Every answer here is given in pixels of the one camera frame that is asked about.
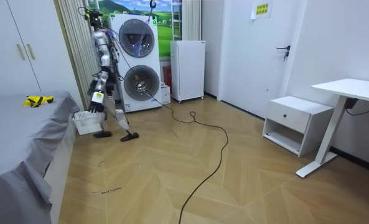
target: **yellow cloth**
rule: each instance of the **yellow cloth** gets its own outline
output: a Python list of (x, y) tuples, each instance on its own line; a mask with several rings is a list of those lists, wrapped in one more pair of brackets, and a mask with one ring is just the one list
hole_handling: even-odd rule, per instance
[(54, 98), (52, 96), (27, 96), (28, 99), (24, 101), (24, 106), (38, 107), (44, 103), (53, 102)]

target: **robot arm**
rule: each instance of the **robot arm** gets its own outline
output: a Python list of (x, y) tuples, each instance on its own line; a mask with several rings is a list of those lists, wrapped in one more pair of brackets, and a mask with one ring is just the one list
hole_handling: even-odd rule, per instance
[(103, 31), (95, 31), (94, 38), (98, 50), (103, 54), (100, 58), (101, 61), (101, 72), (96, 78), (95, 82), (93, 82), (92, 93), (91, 93), (91, 102), (89, 106), (89, 111), (91, 112), (102, 112), (104, 111), (103, 100), (105, 93), (105, 86), (108, 79), (108, 75), (111, 72), (110, 64), (110, 51), (108, 50), (108, 45), (106, 43), (106, 34)]

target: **white desk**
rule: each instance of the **white desk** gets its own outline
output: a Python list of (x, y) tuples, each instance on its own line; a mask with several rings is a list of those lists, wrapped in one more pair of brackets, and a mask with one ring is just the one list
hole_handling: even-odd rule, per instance
[(329, 121), (327, 130), (325, 131), (324, 138), (322, 139), (319, 151), (315, 157), (315, 161), (296, 172), (299, 177), (303, 178), (337, 156), (335, 153), (329, 152), (329, 148), (332, 136), (334, 136), (339, 122), (342, 119), (343, 112), (345, 111), (344, 106), (347, 98), (357, 98), (369, 101), (369, 81), (347, 78), (334, 82), (314, 85), (312, 88), (338, 94), (340, 96), (331, 120)]

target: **nightstand drawer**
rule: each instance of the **nightstand drawer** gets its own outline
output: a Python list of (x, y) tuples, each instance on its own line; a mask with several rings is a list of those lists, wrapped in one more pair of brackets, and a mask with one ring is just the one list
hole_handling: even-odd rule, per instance
[(304, 134), (310, 113), (270, 101), (267, 118)]

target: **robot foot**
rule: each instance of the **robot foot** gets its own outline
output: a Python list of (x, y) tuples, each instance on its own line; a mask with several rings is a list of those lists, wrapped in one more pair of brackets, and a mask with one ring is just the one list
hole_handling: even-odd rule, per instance
[(127, 136), (121, 138), (121, 142), (125, 142), (125, 141), (130, 141), (132, 139), (136, 139), (139, 137), (139, 134), (138, 133), (129, 133)]
[(112, 136), (111, 131), (100, 131), (95, 134), (93, 134), (95, 138), (108, 138)]

